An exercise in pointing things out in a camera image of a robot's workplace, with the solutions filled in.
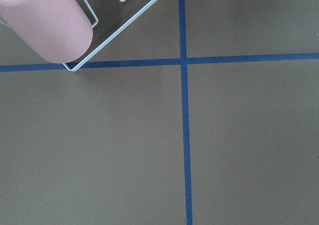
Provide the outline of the pink cup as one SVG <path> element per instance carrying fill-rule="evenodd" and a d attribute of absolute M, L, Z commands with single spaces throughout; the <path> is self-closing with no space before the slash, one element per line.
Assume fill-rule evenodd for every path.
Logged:
<path fill-rule="evenodd" d="M 41 58 L 69 63 L 90 47 L 93 29 L 76 0 L 0 0 L 0 15 Z"/>

